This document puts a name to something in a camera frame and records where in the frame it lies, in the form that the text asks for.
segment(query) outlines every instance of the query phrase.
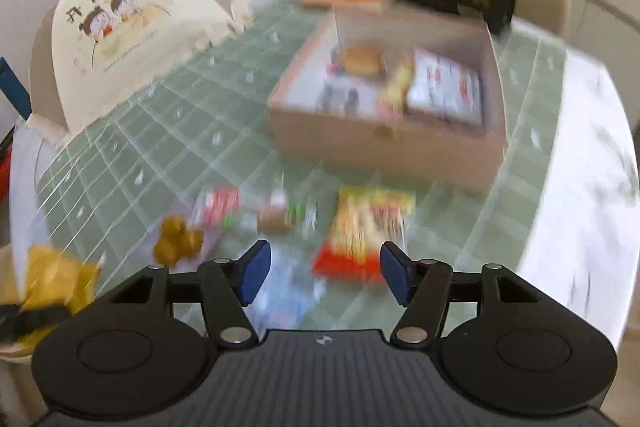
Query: red candy package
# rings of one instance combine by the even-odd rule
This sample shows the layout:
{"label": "red candy package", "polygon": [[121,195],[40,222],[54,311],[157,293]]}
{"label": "red candy package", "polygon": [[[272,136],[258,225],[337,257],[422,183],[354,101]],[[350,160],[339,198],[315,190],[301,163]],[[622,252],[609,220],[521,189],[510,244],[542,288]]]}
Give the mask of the red candy package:
{"label": "red candy package", "polygon": [[415,212],[415,196],[378,187],[341,187],[334,222],[314,263],[327,277],[381,280],[380,247],[404,248],[404,220]]}
{"label": "red candy package", "polygon": [[236,187],[223,186],[202,190],[191,220],[200,226],[228,229],[240,207],[240,192]]}

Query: red and yellow snack bag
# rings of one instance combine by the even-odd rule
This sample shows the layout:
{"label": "red and yellow snack bag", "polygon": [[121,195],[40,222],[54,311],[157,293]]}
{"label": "red and yellow snack bag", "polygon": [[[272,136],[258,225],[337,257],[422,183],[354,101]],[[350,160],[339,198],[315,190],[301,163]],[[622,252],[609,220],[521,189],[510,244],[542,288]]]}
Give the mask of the red and yellow snack bag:
{"label": "red and yellow snack bag", "polygon": [[379,187],[341,187],[334,222],[314,263],[328,277],[382,280],[380,247],[404,247],[404,219],[415,212],[415,196]]}

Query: metal pivot screw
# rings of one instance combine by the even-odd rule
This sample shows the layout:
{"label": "metal pivot screw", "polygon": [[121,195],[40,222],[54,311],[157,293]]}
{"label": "metal pivot screw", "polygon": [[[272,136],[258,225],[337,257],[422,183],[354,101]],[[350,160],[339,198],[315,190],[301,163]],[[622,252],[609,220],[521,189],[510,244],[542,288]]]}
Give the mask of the metal pivot screw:
{"label": "metal pivot screw", "polygon": [[233,326],[222,330],[220,338],[229,344],[242,344],[251,338],[251,331],[247,328]]}
{"label": "metal pivot screw", "polygon": [[416,326],[407,326],[396,331],[396,338],[405,344],[419,344],[428,336],[426,331]]}

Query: cartoon girl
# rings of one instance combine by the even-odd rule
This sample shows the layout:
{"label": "cartoon girl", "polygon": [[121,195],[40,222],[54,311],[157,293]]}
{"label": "cartoon girl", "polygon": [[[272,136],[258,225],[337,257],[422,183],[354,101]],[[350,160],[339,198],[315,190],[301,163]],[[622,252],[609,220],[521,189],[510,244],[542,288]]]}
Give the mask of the cartoon girl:
{"label": "cartoon girl", "polygon": [[99,6],[96,6],[94,10],[86,16],[84,21],[80,23],[79,28],[80,31],[85,32],[87,36],[92,37],[95,42],[106,37],[113,30],[111,28],[111,18],[109,14]]}
{"label": "cartoon girl", "polygon": [[111,0],[111,11],[126,22],[134,13],[140,13],[138,0]]}

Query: brown candy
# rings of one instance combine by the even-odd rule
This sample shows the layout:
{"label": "brown candy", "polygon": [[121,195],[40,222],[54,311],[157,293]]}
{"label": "brown candy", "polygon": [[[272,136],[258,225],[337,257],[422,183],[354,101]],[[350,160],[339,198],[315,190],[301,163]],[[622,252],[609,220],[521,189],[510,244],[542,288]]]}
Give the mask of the brown candy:
{"label": "brown candy", "polygon": [[286,208],[268,206],[258,214],[258,230],[264,233],[290,233],[294,224]]}
{"label": "brown candy", "polygon": [[352,44],[340,53],[340,65],[347,74],[354,76],[379,74],[382,69],[382,52],[376,47]]}
{"label": "brown candy", "polygon": [[184,219],[180,216],[169,216],[162,222],[160,235],[162,237],[176,237],[184,233],[186,226]]}
{"label": "brown candy", "polygon": [[195,257],[202,249],[204,234],[202,230],[187,229],[181,236],[178,244],[180,255],[184,257]]}
{"label": "brown candy", "polygon": [[178,253],[178,248],[172,241],[160,238],[154,247],[154,259],[159,264],[173,267],[180,260],[180,254]]}

